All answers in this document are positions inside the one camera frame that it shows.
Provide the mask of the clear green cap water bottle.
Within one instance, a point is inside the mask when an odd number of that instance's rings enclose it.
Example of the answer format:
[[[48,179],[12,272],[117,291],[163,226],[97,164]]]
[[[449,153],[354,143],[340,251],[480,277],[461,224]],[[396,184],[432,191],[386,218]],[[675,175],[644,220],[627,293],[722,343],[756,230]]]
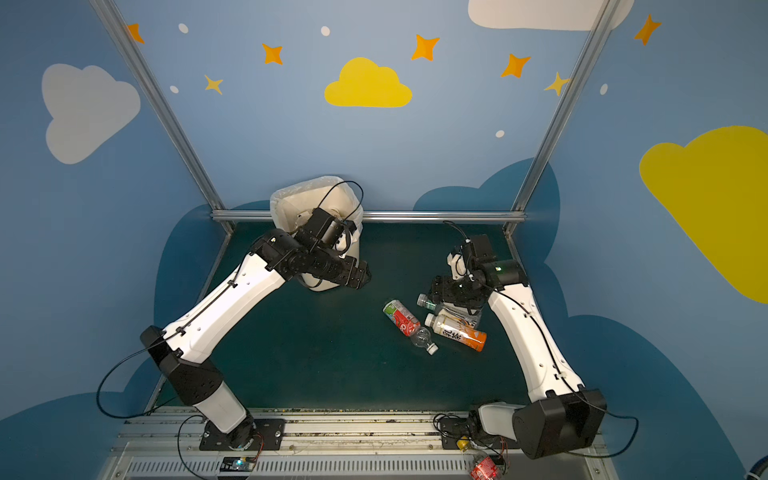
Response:
[[[434,300],[427,294],[420,294],[418,296],[417,305],[433,313],[438,313],[441,309],[444,308],[442,302]]]

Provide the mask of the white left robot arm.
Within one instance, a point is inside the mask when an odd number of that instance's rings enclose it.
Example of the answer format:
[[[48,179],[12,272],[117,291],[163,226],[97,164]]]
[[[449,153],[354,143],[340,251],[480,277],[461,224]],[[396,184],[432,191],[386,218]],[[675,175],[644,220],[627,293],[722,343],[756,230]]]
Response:
[[[273,229],[257,239],[233,273],[187,314],[164,328],[150,326],[140,335],[183,404],[195,407],[219,432],[235,437],[237,448],[250,438],[252,417],[210,356],[254,306],[302,274],[354,289],[371,279],[366,262],[326,247],[305,246]]]

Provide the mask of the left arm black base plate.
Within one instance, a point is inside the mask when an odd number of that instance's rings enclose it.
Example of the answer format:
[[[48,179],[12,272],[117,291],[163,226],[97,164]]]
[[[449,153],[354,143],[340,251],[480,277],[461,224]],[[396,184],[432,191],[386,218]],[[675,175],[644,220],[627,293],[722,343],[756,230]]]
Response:
[[[220,431],[207,421],[199,444],[200,451],[258,452],[281,447],[286,422],[277,418],[246,418],[232,432]]]

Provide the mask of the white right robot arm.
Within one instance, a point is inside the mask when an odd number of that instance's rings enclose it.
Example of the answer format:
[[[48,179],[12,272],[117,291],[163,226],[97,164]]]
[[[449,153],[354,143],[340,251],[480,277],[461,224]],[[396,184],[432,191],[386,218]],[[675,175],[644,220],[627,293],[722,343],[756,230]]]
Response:
[[[504,328],[521,366],[530,403],[504,402],[477,408],[482,430],[511,439],[530,459],[588,448],[607,407],[570,367],[537,307],[529,281],[513,260],[471,261],[450,254],[451,274],[434,279],[436,302],[477,310],[485,305]]]

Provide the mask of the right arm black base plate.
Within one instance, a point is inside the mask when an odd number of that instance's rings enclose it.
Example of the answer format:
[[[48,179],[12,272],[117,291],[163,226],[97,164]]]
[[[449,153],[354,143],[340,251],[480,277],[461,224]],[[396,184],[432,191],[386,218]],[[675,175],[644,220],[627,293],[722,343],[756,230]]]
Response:
[[[473,445],[487,450],[519,448],[516,440],[485,432],[479,419],[473,415],[460,417],[454,414],[437,414],[433,417],[432,424],[443,450],[458,450],[458,441],[461,439],[469,440]]]

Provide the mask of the red green label soda bottle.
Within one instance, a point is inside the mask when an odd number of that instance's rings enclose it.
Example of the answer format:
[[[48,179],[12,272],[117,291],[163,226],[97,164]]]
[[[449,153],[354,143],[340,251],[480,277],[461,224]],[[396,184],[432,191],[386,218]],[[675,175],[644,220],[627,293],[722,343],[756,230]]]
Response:
[[[384,305],[383,313],[415,347],[425,350],[430,356],[438,351],[429,329],[402,302],[390,300]]]

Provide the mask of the orange white label bottle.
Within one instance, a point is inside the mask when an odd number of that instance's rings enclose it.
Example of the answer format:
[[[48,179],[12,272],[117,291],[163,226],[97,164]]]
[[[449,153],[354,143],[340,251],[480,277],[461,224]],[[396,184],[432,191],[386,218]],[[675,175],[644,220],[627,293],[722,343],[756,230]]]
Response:
[[[477,352],[481,352],[485,347],[486,333],[475,330],[453,316],[429,313],[426,316],[425,325],[430,327],[435,334],[456,341]]]

